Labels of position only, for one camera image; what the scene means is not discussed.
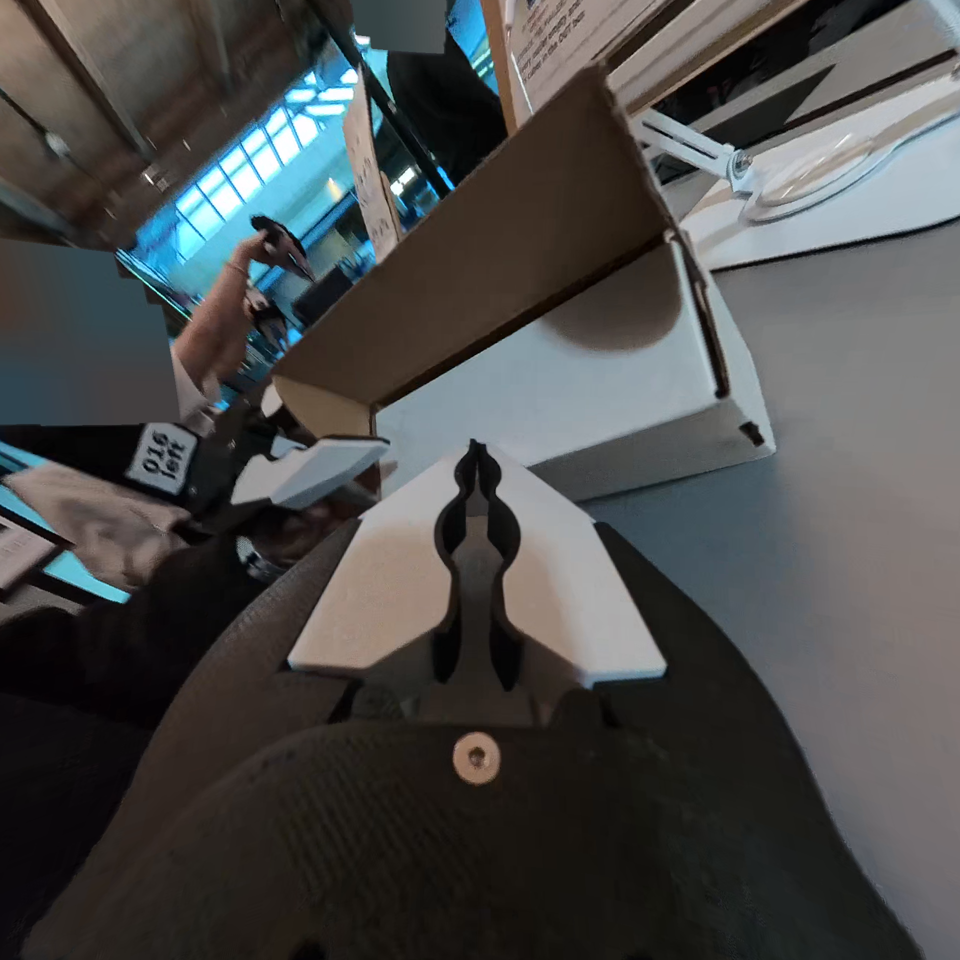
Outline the person's left forearm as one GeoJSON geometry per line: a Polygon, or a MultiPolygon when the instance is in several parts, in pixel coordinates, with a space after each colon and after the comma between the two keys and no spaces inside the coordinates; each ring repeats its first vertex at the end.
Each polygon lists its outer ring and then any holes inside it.
{"type": "Polygon", "coordinates": [[[155,726],[210,647],[267,589],[233,537],[165,558],[124,604],[43,607],[1,629],[2,694],[155,726]]]}

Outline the background instruction board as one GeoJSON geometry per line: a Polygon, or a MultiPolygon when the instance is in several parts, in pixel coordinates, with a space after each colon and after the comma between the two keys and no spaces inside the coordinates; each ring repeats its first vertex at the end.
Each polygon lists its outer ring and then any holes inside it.
{"type": "Polygon", "coordinates": [[[342,132],[357,202],[375,262],[380,264],[400,245],[403,230],[390,181],[378,163],[363,64],[354,67],[354,71],[356,82],[343,115],[342,132]]]}

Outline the person's left hand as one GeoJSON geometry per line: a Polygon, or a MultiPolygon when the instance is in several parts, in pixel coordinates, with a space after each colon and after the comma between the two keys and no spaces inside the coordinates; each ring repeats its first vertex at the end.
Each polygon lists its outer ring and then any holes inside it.
{"type": "Polygon", "coordinates": [[[264,509],[250,522],[245,536],[265,561],[288,568],[377,503],[378,497],[374,493],[351,482],[309,507],[264,509]]]}

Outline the white cardboard mailer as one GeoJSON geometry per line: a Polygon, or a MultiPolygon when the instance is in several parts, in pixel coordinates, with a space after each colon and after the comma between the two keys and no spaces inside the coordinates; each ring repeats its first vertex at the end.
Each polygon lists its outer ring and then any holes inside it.
{"type": "Polygon", "coordinates": [[[579,71],[273,369],[402,485],[474,439],[574,501],[776,453],[750,351],[601,65],[579,71]]]}

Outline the black background monitor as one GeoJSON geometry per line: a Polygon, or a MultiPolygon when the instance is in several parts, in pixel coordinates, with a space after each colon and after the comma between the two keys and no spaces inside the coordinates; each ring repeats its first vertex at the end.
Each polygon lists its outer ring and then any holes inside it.
{"type": "Polygon", "coordinates": [[[352,277],[337,264],[310,284],[292,302],[294,318],[304,329],[312,327],[354,286],[352,277]]]}

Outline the white tablet stand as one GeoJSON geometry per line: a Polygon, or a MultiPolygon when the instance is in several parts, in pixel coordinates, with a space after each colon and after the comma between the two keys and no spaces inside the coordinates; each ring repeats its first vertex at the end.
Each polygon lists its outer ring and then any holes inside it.
{"type": "MultiPolygon", "coordinates": [[[[654,112],[799,2],[692,2],[610,70],[612,43],[530,101],[481,168],[517,221],[523,280],[574,281],[673,243],[707,271],[790,258],[958,217],[958,67],[750,157],[654,112]]],[[[508,33],[505,44],[508,50],[508,33]]]]}

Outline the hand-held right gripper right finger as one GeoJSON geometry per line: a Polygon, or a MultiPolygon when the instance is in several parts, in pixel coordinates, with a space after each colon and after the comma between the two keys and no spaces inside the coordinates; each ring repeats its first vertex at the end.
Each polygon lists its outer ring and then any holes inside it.
{"type": "Polygon", "coordinates": [[[570,690],[647,681],[666,658],[596,524],[502,450],[476,444],[490,588],[489,653],[503,690],[554,707],[570,690]]]}

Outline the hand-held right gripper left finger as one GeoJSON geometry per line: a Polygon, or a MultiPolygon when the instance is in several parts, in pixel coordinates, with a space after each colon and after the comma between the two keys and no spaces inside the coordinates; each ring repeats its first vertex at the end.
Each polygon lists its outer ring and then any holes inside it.
{"type": "Polygon", "coordinates": [[[295,671],[416,698],[452,676],[462,647],[459,574],[480,444],[448,454],[367,510],[288,655],[295,671]]]}

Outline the printed instruction sheet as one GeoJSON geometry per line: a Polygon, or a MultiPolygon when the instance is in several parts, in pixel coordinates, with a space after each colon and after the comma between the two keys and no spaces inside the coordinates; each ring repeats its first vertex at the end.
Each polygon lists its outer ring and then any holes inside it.
{"type": "Polygon", "coordinates": [[[506,2],[507,46],[523,92],[532,102],[549,98],[664,5],[660,1],[506,2]]]}

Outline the grey desk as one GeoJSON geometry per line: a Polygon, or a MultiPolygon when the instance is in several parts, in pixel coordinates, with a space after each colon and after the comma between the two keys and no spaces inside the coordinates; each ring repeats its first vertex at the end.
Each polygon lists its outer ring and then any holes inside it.
{"type": "Polygon", "coordinates": [[[774,696],[926,958],[958,958],[958,222],[729,271],[777,452],[589,501],[774,696]]]}

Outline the black framed floor sign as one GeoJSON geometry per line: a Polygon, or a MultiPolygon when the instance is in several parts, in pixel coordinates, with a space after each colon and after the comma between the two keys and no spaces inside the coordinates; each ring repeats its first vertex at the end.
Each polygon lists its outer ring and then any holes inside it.
{"type": "Polygon", "coordinates": [[[56,532],[1,507],[1,602],[72,548],[72,542],[56,532]]]}

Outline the silver wristwatch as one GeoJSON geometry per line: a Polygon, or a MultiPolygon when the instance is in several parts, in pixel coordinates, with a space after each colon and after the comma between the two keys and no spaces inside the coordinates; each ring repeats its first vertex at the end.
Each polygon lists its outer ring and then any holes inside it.
{"type": "Polygon", "coordinates": [[[293,564],[290,561],[274,561],[259,551],[254,542],[245,535],[234,538],[236,558],[246,576],[263,585],[277,582],[293,564]]]}

